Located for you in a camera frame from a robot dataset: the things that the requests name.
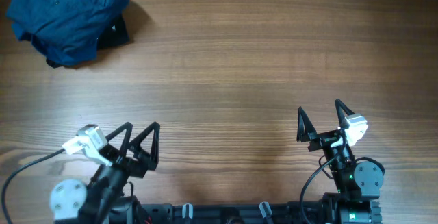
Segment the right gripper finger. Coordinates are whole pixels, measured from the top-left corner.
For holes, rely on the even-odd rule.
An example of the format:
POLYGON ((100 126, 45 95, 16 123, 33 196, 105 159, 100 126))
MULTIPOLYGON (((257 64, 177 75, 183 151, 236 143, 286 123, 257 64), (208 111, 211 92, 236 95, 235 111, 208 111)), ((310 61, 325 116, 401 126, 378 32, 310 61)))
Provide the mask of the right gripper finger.
POLYGON ((302 107, 297 109, 298 112, 298 127, 297 127, 297 137, 298 142, 309 142, 316 139, 318 133, 310 121, 307 113, 302 107))
POLYGON ((354 115, 355 113, 348 108, 344 102, 340 99, 335 100, 335 109, 338 117, 338 121, 340 125, 346 125, 346 118, 350 115, 354 115))

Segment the dark navy blue shorts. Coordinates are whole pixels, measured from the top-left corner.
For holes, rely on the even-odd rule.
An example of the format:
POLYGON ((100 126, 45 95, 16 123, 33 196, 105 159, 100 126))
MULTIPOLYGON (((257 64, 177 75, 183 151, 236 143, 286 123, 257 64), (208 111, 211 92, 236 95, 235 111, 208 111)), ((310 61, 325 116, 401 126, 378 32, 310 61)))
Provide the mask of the dark navy blue shorts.
POLYGON ((46 59, 72 64, 96 58, 97 38, 130 0, 11 0, 6 12, 19 41, 46 59))

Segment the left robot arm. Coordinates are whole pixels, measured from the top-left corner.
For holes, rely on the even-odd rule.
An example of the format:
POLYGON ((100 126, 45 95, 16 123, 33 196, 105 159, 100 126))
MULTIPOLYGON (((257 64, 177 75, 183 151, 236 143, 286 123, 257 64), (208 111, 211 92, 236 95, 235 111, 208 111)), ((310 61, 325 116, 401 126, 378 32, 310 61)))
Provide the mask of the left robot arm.
POLYGON ((98 125, 86 125, 62 145, 68 155, 80 151, 99 167, 88 184, 66 179, 54 187, 49 206, 55 223, 104 223, 128 179, 142 179, 157 168, 159 123, 151 123, 135 138, 132 129, 126 122, 104 135, 98 125))

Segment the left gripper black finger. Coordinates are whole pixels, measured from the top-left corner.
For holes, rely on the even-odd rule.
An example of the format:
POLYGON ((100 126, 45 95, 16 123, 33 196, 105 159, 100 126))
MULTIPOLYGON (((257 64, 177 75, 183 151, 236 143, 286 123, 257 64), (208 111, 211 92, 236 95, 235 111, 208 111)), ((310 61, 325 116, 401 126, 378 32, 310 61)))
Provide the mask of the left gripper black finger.
POLYGON ((154 171, 159 163, 159 133, 160 124, 153 122, 129 143, 133 157, 147 171, 154 171))
POLYGON ((122 144, 120 146, 120 149, 118 150, 118 154, 121 157, 125 157, 127 154, 127 150, 129 148, 129 139, 131 138, 132 130, 133 130, 133 125, 130 122, 126 122, 123 125, 121 125, 119 128, 115 129, 114 131, 112 131, 111 133, 105 136, 106 140, 109 142, 117 135, 119 135, 121 132, 125 132, 125 136, 123 138, 122 144))

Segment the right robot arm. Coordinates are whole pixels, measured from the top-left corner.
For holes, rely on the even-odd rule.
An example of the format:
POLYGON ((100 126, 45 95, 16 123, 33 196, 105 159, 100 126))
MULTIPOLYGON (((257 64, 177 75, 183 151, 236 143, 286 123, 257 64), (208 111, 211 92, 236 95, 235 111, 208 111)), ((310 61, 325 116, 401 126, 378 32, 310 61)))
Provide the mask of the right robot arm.
POLYGON ((362 114, 348 108, 340 99, 335 100, 339 125, 329 132, 316 131, 302 107, 297 110, 298 142, 307 142, 308 150, 323 151, 326 162, 320 164, 305 182, 299 198, 299 217, 302 223, 382 223, 378 202, 383 186, 385 168, 369 157, 356 158, 351 147, 361 140, 368 129, 362 114), (315 177, 330 170, 336 193, 326 193, 312 214, 305 205, 305 193, 315 177))

